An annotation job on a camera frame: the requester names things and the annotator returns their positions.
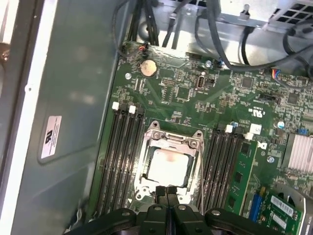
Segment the label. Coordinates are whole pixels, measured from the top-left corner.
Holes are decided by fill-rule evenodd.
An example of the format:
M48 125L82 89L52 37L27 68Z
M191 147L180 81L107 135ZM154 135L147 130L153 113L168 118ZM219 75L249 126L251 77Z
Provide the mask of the label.
M47 128L45 131L43 151L41 159L52 156L55 153L57 146L59 130L61 125L62 116L50 116L48 119Z
M281 218L279 218L277 215L273 214L273 220L279 224L280 227L282 227L284 230L287 227L287 224L285 223L284 220L282 220Z
M270 199L270 202L292 218L293 209L290 206L286 205L285 203L283 203L281 200L279 200L278 198L274 196L272 196L272 198Z

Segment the heatsink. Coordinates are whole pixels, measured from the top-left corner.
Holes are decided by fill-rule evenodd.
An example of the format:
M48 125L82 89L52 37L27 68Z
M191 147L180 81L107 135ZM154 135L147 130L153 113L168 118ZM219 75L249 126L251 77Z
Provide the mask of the heatsink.
M180 203L189 204L199 188L203 133L185 136L161 130L153 121L144 134L134 189L136 200L157 186L176 186Z
M300 172L313 173L313 138L290 134L282 166Z

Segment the sticker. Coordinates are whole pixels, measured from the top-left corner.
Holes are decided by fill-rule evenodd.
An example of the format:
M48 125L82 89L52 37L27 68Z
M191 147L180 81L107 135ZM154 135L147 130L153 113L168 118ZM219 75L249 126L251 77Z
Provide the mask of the sticker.
M55 153L57 146L59 130L61 125L62 116L50 116L48 119L47 128L45 131L43 151L41 159L52 156Z
M287 224L284 222L284 220L282 220L281 218L279 218L277 215L273 214L273 220L280 226L282 227L284 230L287 227Z
M250 126L250 133L253 133L255 135L259 135L261 134L261 130L262 130L262 125L258 125L258 124L254 124L252 123Z
M292 218L293 209L290 206L286 205L285 203L283 203L281 200L279 200L278 198L274 196L272 196L272 198L270 199L270 202Z

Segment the dimm slot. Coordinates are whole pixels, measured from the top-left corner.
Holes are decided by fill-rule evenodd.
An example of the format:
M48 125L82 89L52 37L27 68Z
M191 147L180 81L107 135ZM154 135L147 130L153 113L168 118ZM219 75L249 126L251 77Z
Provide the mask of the dimm slot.
M110 130L110 135L109 135L109 143L108 143L108 148L106 151L106 157L104 160L104 164L103 164L103 171L102 171L102 176L101 176L101 182L100 182L100 190L99 190L99 194L98 194L98 200L97 200L97 213L98 215L100 214L100 209L102 207L102 195L104 193L104 187L106 185L106 180L107 180L107 170L108 170L108 165L110 162L110 159L108 158L108 153L111 152L112 150L112 143L114 141L113 138L111 138L114 133L116 132L117 126L118 126L118 121L119 121L119 115L121 113L121 110L117 110L114 111L114 117L113 117L113 121L112 121L112 127Z
M220 159L220 153L222 151L223 148L223 144L225 142L225 136L220 135L218 142L212 152L212 155L210 156L211 158L214 159L213 165L210 166L211 167L211 175L209 175L208 177L208 182L209 182L209 188L206 192L206 200L205 200L205 208L208 209L210 208L210 204L212 202L212 195L214 194L214 179L216 177L217 174L217 167L219 165L219 159Z
M223 208L243 136L214 130L204 166L204 208Z
M136 154L138 152L138 146L141 144L140 137L143 134L143 120L144 120L144 110L142 108L138 108L138 114L136 117L136 122L137 125L134 129L135 134L134 134L134 141L133 141L133 148L131 150L131 154L130 154L130 159L129 159L129 164L128 164L128 168L127 168L127 174L126 174L126 178L125 178L125 187L124 187L124 191L123 191L123 197L122 197L122 203L127 204L126 200L127 200L127 195L128 195L128 191L129 191L129 187L130 185L132 185L132 173L133 173L133 167L134 167L134 163L135 163L135 159L136 159Z
M113 152L111 155L112 165L110 167L110 174L109 174L109 183L107 186L107 190L104 194L104 213L107 214L110 212L111 205L112 205L112 197L114 197L114 182L116 180L116 169L118 168L118 165L120 163L119 155L121 150L124 147L124 134L125 130L128 126L128 112L122 111L121 112L121 123L120 123L120 129L116 133L115 136L117 136L117 141L115 142L115 145L113 147Z
M107 189L109 186L109 179L110 179L109 176L111 174L112 164L113 164L112 154L115 152L116 142L118 141L119 134L121 133L122 123L124 123L125 118L126 118L126 112L127 112L126 109L127 109L126 105L120 106L118 119L113 124L114 125L114 127L112 127L113 131L110 133L109 144L108 144L108 149L106 152L104 170L103 170L102 181L101 181L101 189L99 193L98 206L97 206L98 215L103 214L103 210L105 206L105 199L106 199L105 196L107 194Z
M117 172L117 178L116 178L116 189L115 189L115 194L114 194L114 200L112 203L112 210L116 210L121 207L121 200L122 200L122 191L125 185L122 183L122 178L124 177L125 174L125 166L127 164L128 160L128 154L129 150L131 149L131 140L132 140L132 133L133 133L133 128L135 124L135 115L134 114L129 114L129 127L127 128L127 131L125 133L125 145L123 148L123 151L120 155L121 159L121 164L119 165Z
M225 135L223 137L223 141L220 143L220 149L219 152L217 154L215 154L215 158L218 158L219 160L217 161L217 165L216 167L214 167L215 169L215 174L213 177L213 187L211 190L211 196L209 198L209 208L213 208L216 205L216 201L218 200L218 194L217 194L217 187L218 187L218 183L221 177L221 170L224 164L224 156L225 156L225 152L226 152L226 148L229 145L229 136Z

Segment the capacitor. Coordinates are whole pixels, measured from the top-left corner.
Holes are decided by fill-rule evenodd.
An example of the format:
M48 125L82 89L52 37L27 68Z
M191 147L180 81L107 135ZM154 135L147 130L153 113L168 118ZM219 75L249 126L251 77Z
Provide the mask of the capacitor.
M277 123L277 127L278 127L279 129L284 129L284 128L285 128L285 123L284 123L283 121L279 121L279 122Z

